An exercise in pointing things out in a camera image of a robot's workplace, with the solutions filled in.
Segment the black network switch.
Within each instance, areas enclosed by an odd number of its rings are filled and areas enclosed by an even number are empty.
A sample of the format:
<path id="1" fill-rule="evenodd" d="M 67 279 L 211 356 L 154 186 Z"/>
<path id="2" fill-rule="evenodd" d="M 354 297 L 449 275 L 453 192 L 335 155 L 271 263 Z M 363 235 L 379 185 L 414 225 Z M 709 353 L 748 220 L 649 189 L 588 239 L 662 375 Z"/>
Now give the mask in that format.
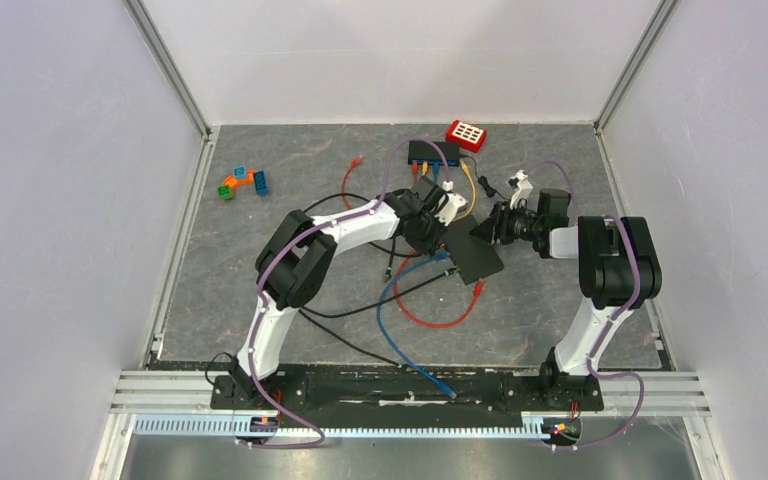
<path id="1" fill-rule="evenodd" d="M 408 144 L 407 163 L 428 163 L 430 165 L 442 165 L 440 152 L 443 153 L 450 167 L 460 166 L 460 148 L 456 143 L 447 141 L 435 141 L 432 147 L 429 143 L 412 140 Z"/>

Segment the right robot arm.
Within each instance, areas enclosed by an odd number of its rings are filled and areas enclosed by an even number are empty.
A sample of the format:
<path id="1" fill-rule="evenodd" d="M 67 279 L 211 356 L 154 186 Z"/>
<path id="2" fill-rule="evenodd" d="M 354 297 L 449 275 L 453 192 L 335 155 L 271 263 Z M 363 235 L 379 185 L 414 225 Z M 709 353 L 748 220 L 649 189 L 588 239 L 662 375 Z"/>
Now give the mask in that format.
<path id="1" fill-rule="evenodd" d="M 572 219 L 571 193 L 540 191 L 537 207 L 525 201 L 498 202 L 474 227 L 472 237 L 488 244 L 527 241 L 544 259 L 578 263 L 583 295 L 572 324 L 541 364 L 540 400 L 562 408 L 597 392 L 598 365 L 622 322 L 656 297 L 662 270 L 643 217 L 580 216 Z"/>

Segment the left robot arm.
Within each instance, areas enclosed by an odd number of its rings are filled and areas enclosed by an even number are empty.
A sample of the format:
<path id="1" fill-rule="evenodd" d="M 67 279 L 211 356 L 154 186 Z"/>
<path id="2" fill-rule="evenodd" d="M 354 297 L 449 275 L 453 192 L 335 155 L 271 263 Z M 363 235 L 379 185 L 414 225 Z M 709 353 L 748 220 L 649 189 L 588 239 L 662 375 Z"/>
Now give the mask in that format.
<path id="1" fill-rule="evenodd" d="M 466 204 L 451 181 L 437 185 L 422 177 L 410 189 L 383 192 L 341 213 L 287 214 L 255 262 L 255 313 L 230 370 L 236 396 L 251 408 L 271 401 L 269 376 L 277 371 L 289 327 L 320 291 L 335 257 L 399 236 L 416 252 L 431 254 Z"/>

